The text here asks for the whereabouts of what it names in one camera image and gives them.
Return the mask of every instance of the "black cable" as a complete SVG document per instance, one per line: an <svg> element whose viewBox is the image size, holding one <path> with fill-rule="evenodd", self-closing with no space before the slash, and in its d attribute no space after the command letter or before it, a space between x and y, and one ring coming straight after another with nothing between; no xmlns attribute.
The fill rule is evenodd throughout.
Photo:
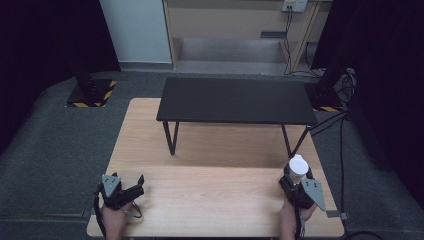
<svg viewBox="0 0 424 240"><path fill-rule="evenodd" d="M309 46L309 42L306 42L306 46L305 46L305 61L306 61L306 65L308 65L309 70L311 70L311 72L316 77L322 77L321 75L319 75L316 72L314 72L314 70L312 69L312 65L309 63L309 60L308 60L308 46Z"/></svg>
<svg viewBox="0 0 424 240"><path fill-rule="evenodd" d="M345 116L343 116L342 121L340 122L340 168L341 168L341 190L340 190L340 212L344 213L344 159L343 159L343 122ZM346 236L349 236L345 222L342 220L343 228L345 229Z"/></svg>
<svg viewBox="0 0 424 240"><path fill-rule="evenodd" d="M305 76L305 75L301 75L303 77L313 77L313 78L320 78L321 76L317 75L315 72L312 71L312 73L310 72L305 72L305 71L293 71L291 64L292 64L292 60L291 60L291 54L290 54L290 44L288 41L288 33L290 30L290 25L293 19L293 8L292 6L288 6L288 14L287 14L287 23L286 23L286 37L284 38L284 48L287 51L287 65L286 68L284 69L284 75L291 75L291 76L299 76L299 75L295 75L294 73L306 73L309 74L309 76Z"/></svg>
<svg viewBox="0 0 424 240"><path fill-rule="evenodd" d="M287 58L287 65L286 68L284 69L284 75L290 75L291 73L291 56L290 56L290 46L289 46L289 40L288 40L288 35L289 35L289 30L290 30L290 25L291 25L291 17L292 17L292 11L291 11L291 6L288 6L289 12L287 14L287 22L286 22L286 37L284 38L284 47L286 48L287 54L288 54L288 58Z"/></svg>
<svg viewBox="0 0 424 240"><path fill-rule="evenodd" d="M339 120L344 119L344 118L345 118L345 116L343 116L343 117L341 117L341 118L339 118L339 119L335 120L335 121L334 121L334 122L332 122L330 125L328 125L326 128L323 128L323 129L319 130L318 132L311 134L311 136L313 137L313 136L316 136L316 135L318 135L318 134L320 134L320 133L324 132L325 130L327 130L327 129L329 129L330 127L332 127L332 126L333 126L336 122L338 122Z"/></svg>
<svg viewBox="0 0 424 240"><path fill-rule="evenodd" d="M320 123L318 123L318 124L315 124L314 126L312 126L312 127L309 129L309 131L314 130L315 128L317 128L317 127L321 126L322 124L324 124L324 123L326 123L326 122L330 121L331 119L333 119L333 118L335 118L335 117L337 117L337 116L340 116L341 114L346 114L347 112L348 112L348 111L342 111L342 112L339 112L339 113L337 113L336 115L334 115L334 116L332 116L332 117L330 117L330 118L327 118L326 120L324 120L324 121L322 121L322 122L320 122Z"/></svg>
<svg viewBox="0 0 424 240"><path fill-rule="evenodd" d="M346 238L344 238L344 240L352 239L352 237L356 237L358 235L371 235L371 236L374 236L374 237L376 237L376 238L378 238L380 240L384 240L384 238L382 238L378 234L375 234L375 233L369 232L369 231L358 231L358 232L352 233L351 235L349 235Z"/></svg>
<svg viewBox="0 0 424 240"><path fill-rule="evenodd" d="M345 120L347 120L347 117L349 115L346 114L345 116L343 116L341 118L341 122L340 122L340 167L341 167L341 190L340 190L340 212L344 213L345 209L344 209L344 185L345 185L345 173L344 173L344 158L343 158L343 122ZM369 231L358 231L352 234L349 234L347 229L346 229L346 224L345 222L342 220L342 224L343 224L343 228L345 230L345 235L346 238L344 238L344 240L350 240L352 239L352 237L358 236L358 235L371 235L374 236L380 240L384 240L382 237L380 237L378 234L373 233L373 232L369 232Z"/></svg>

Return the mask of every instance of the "table leg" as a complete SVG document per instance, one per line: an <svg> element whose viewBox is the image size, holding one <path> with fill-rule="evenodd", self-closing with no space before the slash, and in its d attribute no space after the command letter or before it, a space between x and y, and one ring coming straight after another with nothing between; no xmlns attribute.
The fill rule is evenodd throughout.
<svg viewBox="0 0 424 240"><path fill-rule="evenodd" d="M289 138L287 137L286 127L284 126L284 124L281 124L281 129L283 130L284 141L286 142L287 153L289 155L289 158L294 157L294 155L296 154L297 150L300 147L300 144L302 144L303 140L305 139L306 134L309 132L309 128L310 128L310 126L306 126L305 127L305 130L303 131L302 135L300 136L300 139L297 142L296 147L293 149L293 151L291 151L291 149L290 149L290 143L289 143Z"/></svg>
<svg viewBox="0 0 424 240"><path fill-rule="evenodd" d="M174 138L171 139L171 133L169 132L168 121L162 122L163 128L165 129L166 141L168 142L169 151L171 155L175 154L175 148L177 146L178 126L180 122L175 122Z"/></svg>

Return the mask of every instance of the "gray carpet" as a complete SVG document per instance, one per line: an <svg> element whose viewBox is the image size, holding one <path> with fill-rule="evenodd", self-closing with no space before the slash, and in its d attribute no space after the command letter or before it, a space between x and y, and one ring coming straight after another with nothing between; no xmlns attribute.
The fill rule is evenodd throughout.
<svg viewBox="0 0 424 240"><path fill-rule="evenodd" d="M263 75L183 73L100 73L117 81L103 108L66 108L74 79L42 94L6 151L0 156L0 240L90 239L85 233L93 191L111 157L129 101L160 97L167 76L271 78ZM284 80L310 82L306 77ZM335 115L316 112L320 121ZM318 155L340 204L340 121L313 137ZM343 123L345 210L349 233L371 231L386 240L424 239L423 210L396 174L377 169L354 123ZM353 239L377 239L361 235Z"/></svg>

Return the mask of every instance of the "wooden table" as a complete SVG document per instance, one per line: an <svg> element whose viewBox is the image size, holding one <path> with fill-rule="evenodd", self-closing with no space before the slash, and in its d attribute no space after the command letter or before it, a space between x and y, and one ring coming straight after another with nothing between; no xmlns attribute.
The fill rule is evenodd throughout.
<svg viewBox="0 0 424 240"><path fill-rule="evenodd" d="M106 174L118 172L123 188L144 174L145 194L136 200L142 223L129 224L134 237L276 237L284 193L278 184L288 156L281 127L250 124L181 123L180 149L170 155L160 99L133 99ZM299 126L287 126L290 136ZM328 210L336 206L308 134L298 150L323 185ZM95 216L90 236L102 236ZM343 235L339 218L319 209L306 224L306 236Z"/></svg>

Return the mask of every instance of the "tripod base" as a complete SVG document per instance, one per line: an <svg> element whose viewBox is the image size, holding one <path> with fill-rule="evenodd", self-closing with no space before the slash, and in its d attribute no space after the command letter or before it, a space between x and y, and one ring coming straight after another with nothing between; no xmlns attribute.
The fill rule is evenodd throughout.
<svg viewBox="0 0 424 240"><path fill-rule="evenodd" d="M109 100L116 82L111 79L93 79L99 92L99 99L94 101L87 98L77 85L66 101L66 107L103 107Z"/></svg>
<svg viewBox="0 0 424 240"><path fill-rule="evenodd" d="M343 111L343 104L334 89L317 92L317 83L305 83L306 92L312 107L318 111L339 112Z"/></svg>

